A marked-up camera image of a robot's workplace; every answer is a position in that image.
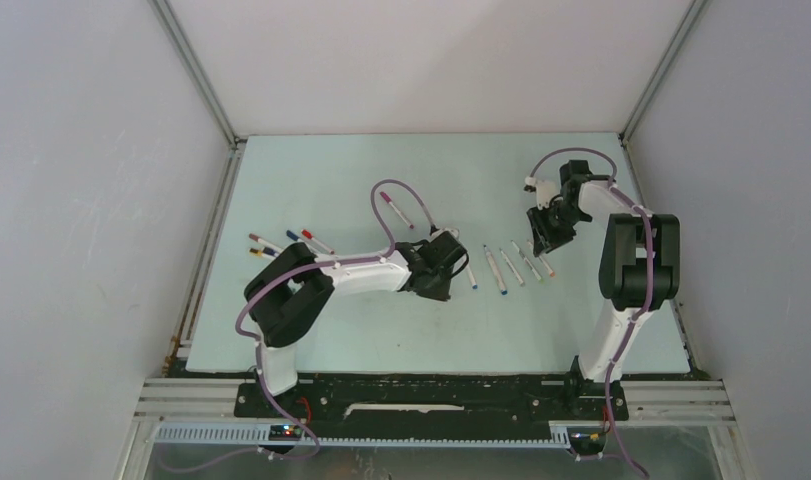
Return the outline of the orange cap marker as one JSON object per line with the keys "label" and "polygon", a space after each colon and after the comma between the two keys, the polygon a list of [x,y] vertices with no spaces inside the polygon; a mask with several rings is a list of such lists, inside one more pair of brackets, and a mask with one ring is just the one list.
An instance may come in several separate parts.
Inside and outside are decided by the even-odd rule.
{"label": "orange cap marker", "polygon": [[528,245],[529,250],[531,251],[532,255],[543,265],[547,275],[550,278],[555,278],[556,277],[556,272],[553,269],[553,267],[549,264],[549,262],[546,260],[546,258],[542,254],[536,255],[536,253],[535,253],[535,245],[534,245],[533,241],[528,240],[527,245]]}

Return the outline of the light blue marker body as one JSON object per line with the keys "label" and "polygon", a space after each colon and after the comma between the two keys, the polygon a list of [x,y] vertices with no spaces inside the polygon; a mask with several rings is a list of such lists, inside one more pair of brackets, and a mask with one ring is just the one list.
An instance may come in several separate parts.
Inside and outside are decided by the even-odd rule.
{"label": "light blue marker body", "polygon": [[475,274],[474,274],[474,272],[472,270],[472,267],[470,265],[467,265],[465,267],[465,272],[467,274],[467,277],[468,277],[468,280],[470,282],[471,288],[473,290],[477,290],[479,285],[478,285],[477,279],[475,277]]}

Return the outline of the red cap marker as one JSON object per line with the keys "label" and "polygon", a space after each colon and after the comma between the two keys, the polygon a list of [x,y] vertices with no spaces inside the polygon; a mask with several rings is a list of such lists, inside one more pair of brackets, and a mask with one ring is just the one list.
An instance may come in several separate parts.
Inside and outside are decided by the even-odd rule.
{"label": "red cap marker", "polygon": [[301,234],[305,239],[310,240],[313,244],[315,244],[322,252],[324,252],[326,254],[330,254],[330,255],[335,254],[335,251],[330,246],[326,245],[322,240],[320,240],[318,237],[314,236],[307,229],[303,229],[301,231]]}

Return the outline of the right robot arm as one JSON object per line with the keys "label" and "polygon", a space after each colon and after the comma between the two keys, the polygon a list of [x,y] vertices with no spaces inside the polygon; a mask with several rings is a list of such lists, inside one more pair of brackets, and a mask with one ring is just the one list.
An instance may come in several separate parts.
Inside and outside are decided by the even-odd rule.
{"label": "right robot arm", "polygon": [[603,403],[596,384],[607,388],[621,378],[641,327],[678,292],[680,221],[671,214],[652,213],[624,193],[613,177],[593,173],[584,160],[562,165],[558,182],[529,175],[524,189],[536,196],[535,206],[526,213],[534,255],[570,243],[579,223],[597,223],[604,230],[598,269],[603,307],[562,392],[566,411],[587,418]]}

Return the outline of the purple cap marker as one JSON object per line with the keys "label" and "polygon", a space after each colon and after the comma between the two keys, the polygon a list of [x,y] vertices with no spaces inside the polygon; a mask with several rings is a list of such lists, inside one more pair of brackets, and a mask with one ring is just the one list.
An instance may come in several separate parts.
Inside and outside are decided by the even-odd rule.
{"label": "purple cap marker", "polygon": [[403,210],[394,202],[392,197],[385,191],[379,193],[380,197],[387,204],[387,206],[395,213],[395,215],[410,229],[414,230],[415,225],[411,219],[404,213]]}

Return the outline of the green cap marker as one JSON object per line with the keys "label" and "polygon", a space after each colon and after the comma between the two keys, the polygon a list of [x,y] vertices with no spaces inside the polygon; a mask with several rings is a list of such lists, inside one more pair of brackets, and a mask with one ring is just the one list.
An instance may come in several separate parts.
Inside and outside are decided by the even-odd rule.
{"label": "green cap marker", "polygon": [[542,275],[537,270],[537,268],[534,266],[534,264],[530,261],[530,259],[526,256],[526,254],[523,252],[522,248],[514,240],[511,241],[511,244],[512,244],[513,248],[515,249],[515,251],[517,252],[517,254],[521,257],[521,259],[522,259],[523,263],[525,264],[525,266],[530,270],[530,272],[532,273],[532,275],[536,279],[536,281],[537,282],[542,282],[543,281]]}

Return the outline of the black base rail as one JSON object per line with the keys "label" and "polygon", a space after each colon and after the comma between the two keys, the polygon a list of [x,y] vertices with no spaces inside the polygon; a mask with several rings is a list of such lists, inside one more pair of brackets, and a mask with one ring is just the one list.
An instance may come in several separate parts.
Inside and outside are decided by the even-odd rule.
{"label": "black base rail", "polygon": [[628,419],[620,384],[610,388],[567,375],[304,373],[270,403],[256,379],[237,390],[234,416],[289,414],[321,440],[546,441],[552,426],[609,415]]}

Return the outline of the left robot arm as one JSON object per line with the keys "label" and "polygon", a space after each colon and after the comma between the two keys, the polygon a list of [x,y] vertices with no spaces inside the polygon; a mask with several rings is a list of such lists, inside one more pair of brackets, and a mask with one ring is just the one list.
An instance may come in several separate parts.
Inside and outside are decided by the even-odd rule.
{"label": "left robot arm", "polygon": [[470,256],[449,232],[418,242],[396,242],[363,256],[318,255],[294,243],[245,287],[238,334],[255,342],[259,404],[285,416],[297,403],[296,350],[329,301],[369,292],[404,292],[446,302],[452,280]]}

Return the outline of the yellow black marker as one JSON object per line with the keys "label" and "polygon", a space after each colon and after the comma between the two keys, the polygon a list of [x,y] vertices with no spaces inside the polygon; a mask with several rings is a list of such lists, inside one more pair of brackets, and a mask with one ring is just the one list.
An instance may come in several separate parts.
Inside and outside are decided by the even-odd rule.
{"label": "yellow black marker", "polygon": [[275,259],[278,256],[278,253],[275,250],[268,247],[264,247],[261,249],[250,248],[249,253],[254,256],[270,260]]}

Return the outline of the dark blue cap marker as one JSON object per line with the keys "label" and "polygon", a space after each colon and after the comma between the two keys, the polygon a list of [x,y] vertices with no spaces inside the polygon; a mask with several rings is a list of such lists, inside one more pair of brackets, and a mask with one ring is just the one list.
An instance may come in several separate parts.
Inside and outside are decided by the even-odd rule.
{"label": "dark blue cap marker", "polygon": [[287,230],[285,232],[285,234],[290,240],[292,240],[294,242],[298,242],[298,243],[303,243],[306,246],[308,246],[310,249],[312,249],[311,243],[306,238],[302,237],[301,235],[298,235],[298,234],[294,233],[291,230]]}

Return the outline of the brown cap marker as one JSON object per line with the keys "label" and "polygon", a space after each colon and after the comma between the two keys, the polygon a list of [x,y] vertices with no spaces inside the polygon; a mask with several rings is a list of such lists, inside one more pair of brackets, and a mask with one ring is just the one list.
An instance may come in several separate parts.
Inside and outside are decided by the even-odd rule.
{"label": "brown cap marker", "polygon": [[254,233],[249,233],[248,237],[251,240],[253,240],[254,242],[256,242],[256,243],[258,243],[258,244],[260,244],[260,245],[262,245],[262,246],[264,246],[266,248],[269,248],[269,249],[273,250],[276,254],[280,254],[283,251],[283,249],[281,247],[275,245],[272,242],[269,242],[268,240],[265,240],[264,238],[254,234]]}

